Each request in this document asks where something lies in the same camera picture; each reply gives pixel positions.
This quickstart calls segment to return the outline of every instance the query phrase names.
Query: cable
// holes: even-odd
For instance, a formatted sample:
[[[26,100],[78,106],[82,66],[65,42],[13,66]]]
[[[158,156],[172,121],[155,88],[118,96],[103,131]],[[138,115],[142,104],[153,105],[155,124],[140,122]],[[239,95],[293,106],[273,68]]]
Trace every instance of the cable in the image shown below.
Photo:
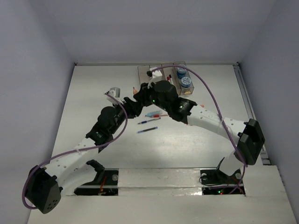
[[[230,134],[230,132],[229,132],[229,130],[228,130],[228,127],[226,126],[226,124],[225,124],[225,122],[224,122],[224,120],[223,120],[223,116],[222,116],[222,114],[221,114],[219,105],[218,105],[218,103],[216,102],[216,99],[215,99],[215,97],[214,97],[212,91],[210,90],[210,88],[208,87],[208,85],[206,84],[206,82],[205,82],[205,81],[204,81],[204,80],[203,80],[203,79],[202,79],[196,72],[192,71],[191,69],[189,69],[189,68],[187,68],[187,67],[183,67],[183,66],[179,66],[179,65],[166,65],[166,66],[161,66],[161,67],[159,67],[159,68],[153,69],[151,72],[154,72],[154,71],[157,71],[157,70],[160,70],[160,69],[165,69],[165,68],[172,68],[172,67],[177,67],[177,68],[182,68],[182,69],[186,69],[186,70],[188,70],[189,72],[191,72],[192,74],[194,74],[197,78],[199,78],[200,81],[203,83],[203,85],[206,87],[206,89],[208,90],[208,92],[210,93],[210,95],[211,95],[211,97],[212,97],[212,99],[213,99],[213,101],[214,101],[214,104],[215,104],[216,109],[217,109],[217,112],[218,112],[218,116],[219,116],[220,120],[222,120],[222,125],[223,125],[223,127],[224,127],[226,133],[228,134],[228,138],[229,138],[230,142],[232,143],[232,145],[233,145],[235,151],[237,152],[239,158],[241,159],[242,163],[244,164],[242,177],[241,177],[239,183],[235,186],[235,188],[234,188],[231,192],[228,193],[228,194],[231,194],[231,193],[233,193],[233,192],[239,187],[239,185],[241,184],[242,179],[243,179],[244,174],[245,174],[245,167],[247,167],[248,165],[246,164],[246,161],[244,160],[244,158],[243,158],[243,156],[242,156],[240,150],[237,148],[237,146],[236,146],[235,143],[234,143],[233,137],[232,137],[232,135]]]
[[[127,127],[127,124],[128,124],[128,114],[127,114],[125,108],[121,105],[121,103],[120,103],[117,99],[115,99],[114,97],[108,95],[107,93],[105,93],[105,95],[107,95],[107,96],[109,96],[111,99],[113,99],[113,100],[114,100],[114,101],[121,107],[121,109],[124,111],[124,114],[125,114],[125,117],[126,117],[126,122],[125,122],[125,126],[123,127],[122,131],[121,131],[121,132],[120,132],[114,139],[112,139],[111,141],[109,141],[109,142],[107,142],[107,143],[105,143],[105,144],[102,144],[102,145],[99,145],[99,146],[92,146],[92,147],[87,147],[87,148],[81,148],[81,149],[78,149],[78,150],[77,150],[77,149],[74,149],[74,150],[71,150],[71,151],[67,151],[67,152],[64,152],[64,153],[55,155],[55,156],[49,158],[48,160],[42,162],[42,163],[39,164],[38,166],[36,166],[36,167],[30,172],[30,174],[28,175],[28,178],[27,178],[27,180],[26,180],[26,182],[25,182],[25,184],[24,184],[23,190],[22,190],[22,202],[23,202],[23,204],[24,204],[24,206],[25,206],[26,208],[28,208],[28,209],[32,209],[32,210],[33,210],[33,209],[37,209],[37,207],[32,207],[32,206],[30,206],[30,205],[27,204],[26,199],[25,199],[25,193],[26,193],[26,188],[27,188],[27,185],[28,185],[29,180],[31,179],[31,177],[33,176],[33,174],[34,174],[39,168],[41,168],[41,167],[44,166],[44,165],[49,164],[51,160],[56,159],[57,157],[60,157],[60,156],[63,156],[63,155],[68,155],[68,154],[71,154],[71,153],[75,153],[75,152],[77,152],[77,151],[86,151],[86,150],[91,150],[91,149],[95,149],[95,148],[105,147],[105,146],[109,145],[110,143],[116,141],[116,140],[123,134],[123,132],[125,131],[125,129],[126,129],[126,127]]]

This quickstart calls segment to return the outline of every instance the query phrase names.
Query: blue lid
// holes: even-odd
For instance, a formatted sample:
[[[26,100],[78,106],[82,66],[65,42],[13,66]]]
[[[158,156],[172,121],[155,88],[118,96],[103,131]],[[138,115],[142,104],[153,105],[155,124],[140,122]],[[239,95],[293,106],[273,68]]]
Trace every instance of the blue lid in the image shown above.
[[[191,79],[189,77],[183,77],[181,79],[181,86],[182,87],[188,88],[188,87],[190,87],[190,85],[191,85]]]
[[[185,66],[184,64],[179,64],[179,66],[187,68],[187,66]],[[186,69],[182,69],[182,68],[177,68],[177,72],[178,73],[186,73],[187,70]]]

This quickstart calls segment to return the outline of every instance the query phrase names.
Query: white wall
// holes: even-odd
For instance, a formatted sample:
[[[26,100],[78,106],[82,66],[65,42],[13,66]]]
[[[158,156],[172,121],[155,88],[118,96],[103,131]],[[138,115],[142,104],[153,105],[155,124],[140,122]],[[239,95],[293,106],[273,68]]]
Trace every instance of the white wall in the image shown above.
[[[275,0],[43,0],[76,62],[240,61]]]
[[[245,84],[299,222],[299,1],[278,0],[241,63]]]
[[[0,1],[0,223],[27,223],[21,190],[51,155],[73,62],[39,0]]]

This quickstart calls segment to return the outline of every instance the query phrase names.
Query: red pen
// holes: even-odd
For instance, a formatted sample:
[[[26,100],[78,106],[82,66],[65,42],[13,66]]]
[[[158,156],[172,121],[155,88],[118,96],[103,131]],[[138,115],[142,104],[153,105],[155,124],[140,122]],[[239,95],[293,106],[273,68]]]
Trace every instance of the red pen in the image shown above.
[[[154,115],[154,116],[151,116],[151,117],[152,118],[159,118],[159,117],[164,117],[164,116],[168,116],[168,114]]]

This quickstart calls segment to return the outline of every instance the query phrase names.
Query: light blue object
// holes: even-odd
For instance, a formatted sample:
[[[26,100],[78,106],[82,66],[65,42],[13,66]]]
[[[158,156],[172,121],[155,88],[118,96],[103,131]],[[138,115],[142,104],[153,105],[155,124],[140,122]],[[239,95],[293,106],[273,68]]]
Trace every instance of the light blue object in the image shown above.
[[[142,131],[138,131],[137,134],[139,133],[143,133],[143,132],[148,132],[148,131],[151,131],[151,130],[155,130],[157,129],[158,127],[152,127],[152,128],[149,128],[149,129],[145,129],[145,130],[142,130]]]
[[[149,118],[151,118],[152,116],[154,116],[154,115],[160,115],[160,114],[162,114],[163,113],[163,111],[154,111],[154,112],[149,112],[147,115],[145,115],[146,117],[149,117]]]
[[[182,67],[186,67],[186,68],[187,68],[187,66],[185,66],[184,64],[179,64],[179,66],[182,66]],[[186,72],[187,72],[186,69],[178,68],[178,67],[177,67],[177,76],[178,76],[178,78],[185,77]]]
[[[184,88],[188,88],[191,85],[191,79],[189,77],[183,77],[181,79],[180,85]]]

